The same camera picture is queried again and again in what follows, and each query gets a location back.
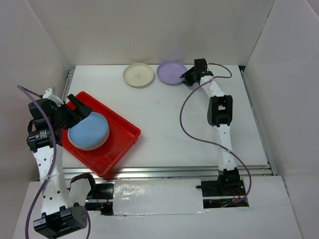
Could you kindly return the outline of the purple plate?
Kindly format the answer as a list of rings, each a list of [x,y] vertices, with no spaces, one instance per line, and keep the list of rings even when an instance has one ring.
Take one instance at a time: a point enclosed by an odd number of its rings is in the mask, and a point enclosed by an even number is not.
[[[157,68],[157,76],[160,81],[168,85],[178,85],[184,81],[182,75],[187,68],[177,61],[165,61]]]

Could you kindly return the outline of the blue plate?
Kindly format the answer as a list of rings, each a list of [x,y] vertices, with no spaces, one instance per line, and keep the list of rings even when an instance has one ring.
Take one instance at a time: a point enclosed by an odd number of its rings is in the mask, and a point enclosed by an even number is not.
[[[100,113],[92,112],[70,128],[67,137],[77,148],[97,148],[107,141],[109,133],[106,118]]]

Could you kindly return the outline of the orange plate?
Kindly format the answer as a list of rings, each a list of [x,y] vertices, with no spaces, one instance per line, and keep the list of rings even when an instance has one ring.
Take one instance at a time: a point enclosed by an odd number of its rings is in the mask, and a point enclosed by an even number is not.
[[[73,145],[80,150],[92,151],[102,147],[108,140],[109,134],[110,131],[107,130],[100,140],[97,140],[97,137],[91,137],[90,139],[87,139],[85,142],[82,141],[81,143],[75,143]]]

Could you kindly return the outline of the cream plate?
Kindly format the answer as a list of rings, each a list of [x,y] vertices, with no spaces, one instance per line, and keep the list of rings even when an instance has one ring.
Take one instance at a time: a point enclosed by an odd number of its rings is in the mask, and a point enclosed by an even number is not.
[[[147,64],[134,63],[123,71],[123,78],[126,84],[131,87],[144,87],[152,82],[155,72]]]

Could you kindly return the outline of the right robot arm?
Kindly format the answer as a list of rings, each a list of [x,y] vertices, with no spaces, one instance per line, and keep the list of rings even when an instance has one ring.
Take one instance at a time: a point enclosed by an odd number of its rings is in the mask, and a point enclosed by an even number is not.
[[[212,127],[216,142],[211,144],[221,148],[221,158],[218,165],[217,190],[222,195],[230,194],[234,188],[240,185],[240,175],[235,159],[237,158],[232,152],[232,143],[230,136],[230,125],[233,119],[233,98],[231,95],[225,94],[215,81],[217,78],[230,79],[231,71],[225,66],[214,64],[228,71],[229,76],[215,76],[209,69],[208,63],[204,58],[195,59],[194,66],[181,75],[183,83],[187,86],[198,84],[184,100],[180,113],[179,123],[183,132],[190,138],[210,143],[190,135],[182,124],[182,113],[186,102],[200,88],[204,89],[208,96],[207,122]]]

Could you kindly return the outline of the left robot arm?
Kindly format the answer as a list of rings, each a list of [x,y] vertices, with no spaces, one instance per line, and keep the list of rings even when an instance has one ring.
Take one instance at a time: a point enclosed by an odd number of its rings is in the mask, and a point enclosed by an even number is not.
[[[73,177],[69,186],[65,181],[62,132],[92,112],[91,107],[74,95],[68,98],[75,109],[70,109],[50,89],[28,105],[33,119],[28,125],[26,142],[36,160],[41,181],[35,197],[42,199],[41,217],[33,221],[33,228],[47,239],[58,239],[81,229],[90,230],[85,201],[98,194],[98,185],[90,173]]]

